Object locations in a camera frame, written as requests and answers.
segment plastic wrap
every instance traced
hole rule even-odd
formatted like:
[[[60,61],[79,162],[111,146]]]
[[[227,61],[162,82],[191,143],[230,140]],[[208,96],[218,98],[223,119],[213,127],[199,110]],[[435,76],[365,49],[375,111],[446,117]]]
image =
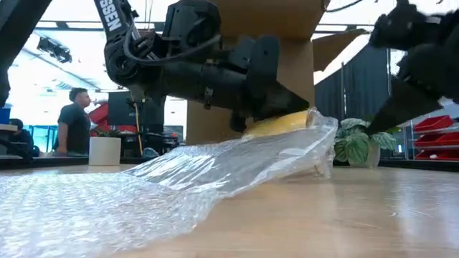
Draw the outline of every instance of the plastic wrap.
[[[296,120],[277,135],[268,126],[177,148],[122,173],[2,176],[0,257],[96,257],[143,247],[190,232],[218,201],[271,179],[328,177],[337,121],[316,110],[302,116],[302,126]]]

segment person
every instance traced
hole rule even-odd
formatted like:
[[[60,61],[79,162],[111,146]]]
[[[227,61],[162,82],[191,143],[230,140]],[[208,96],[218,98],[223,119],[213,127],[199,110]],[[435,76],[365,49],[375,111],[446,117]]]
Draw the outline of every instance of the person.
[[[10,125],[17,126],[17,131],[9,136],[8,140],[12,143],[25,143],[24,151],[32,154],[34,148],[34,139],[28,130],[24,129],[24,123],[17,118],[9,120]]]
[[[54,149],[59,156],[87,155],[91,123],[84,109],[91,99],[84,88],[70,90],[69,99],[73,103],[60,111]]]

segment plant pot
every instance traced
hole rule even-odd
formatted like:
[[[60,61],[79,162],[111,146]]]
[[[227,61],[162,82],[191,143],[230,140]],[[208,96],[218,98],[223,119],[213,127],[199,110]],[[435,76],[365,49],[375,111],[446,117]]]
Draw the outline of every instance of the plant pot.
[[[90,166],[120,165],[121,139],[112,137],[91,137],[89,142]]]
[[[379,160],[381,159],[381,148],[379,145],[371,140],[368,152],[368,158],[365,163],[353,163],[349,161],[349,165],[357,168],[377,168],[379,165]]]

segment cardboard box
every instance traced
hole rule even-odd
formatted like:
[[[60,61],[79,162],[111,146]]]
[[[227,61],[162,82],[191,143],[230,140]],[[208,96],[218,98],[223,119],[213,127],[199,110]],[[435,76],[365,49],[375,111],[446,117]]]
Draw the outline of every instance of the cardboard box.
[[[314,106],[313,73],[324,70],[362,31],[336,34],[311,42],[329,0],[212,0],[222,17],[225,44],[241,34],[274,34],[281,39],[278,81]],[[188,103],[186,144],[238,138],[230,129],[229,110]]]

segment potted plant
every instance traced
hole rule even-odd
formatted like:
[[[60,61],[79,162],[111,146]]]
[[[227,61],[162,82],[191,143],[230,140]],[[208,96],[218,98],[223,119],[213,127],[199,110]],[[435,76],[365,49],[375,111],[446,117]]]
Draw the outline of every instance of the potted plant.
[[[120,164],[121,139],[117,130],[92,130],[96,134],[90,138],[89,165],[116,166]]]
[[[336,160],[348,161],[351,166],[375,168],[379,164],[381,149],[397,149],[394,136],[388,132],[374,135],[364,133],[369,125],[370,122],[357,118],[341,121],[335,138]]]

